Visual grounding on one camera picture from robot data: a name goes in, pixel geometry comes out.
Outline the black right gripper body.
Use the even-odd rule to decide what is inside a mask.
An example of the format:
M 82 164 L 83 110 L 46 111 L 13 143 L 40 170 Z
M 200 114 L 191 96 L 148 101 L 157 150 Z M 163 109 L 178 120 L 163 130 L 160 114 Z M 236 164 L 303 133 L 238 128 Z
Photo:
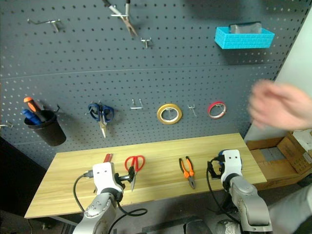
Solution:
M 221 178 L 222 174 L 224 173 L 224 156 L 217 156 L 214 158 L 214 161 L 218 162 L 218 170 L 220 172 L 220 174 L 216 175 L 216 178 Z

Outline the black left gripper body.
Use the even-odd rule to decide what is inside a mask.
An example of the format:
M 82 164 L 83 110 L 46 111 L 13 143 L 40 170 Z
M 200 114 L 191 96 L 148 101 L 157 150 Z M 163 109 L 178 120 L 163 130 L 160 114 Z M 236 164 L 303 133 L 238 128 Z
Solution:
M 119 179 L 118 179 L 118 177 L 119 177 L 119 173 L 115 173 L 115 174 L 114 174 L 115 183 L 118 184 L 118 185 L 120 185 L 123 189 L 125 189 L 125 184 L 122 183 L 122 182 L 120 182 Z

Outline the person's bare hand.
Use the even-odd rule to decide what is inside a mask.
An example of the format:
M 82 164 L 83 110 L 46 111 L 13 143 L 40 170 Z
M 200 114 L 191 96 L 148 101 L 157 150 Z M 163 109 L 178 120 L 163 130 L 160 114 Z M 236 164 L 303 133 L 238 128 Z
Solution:
M 248 111 L 260 129 L 271 126 L 293 131 L 312 127 L 312 98 L 287 83 L 258 81 L 252 87 Z

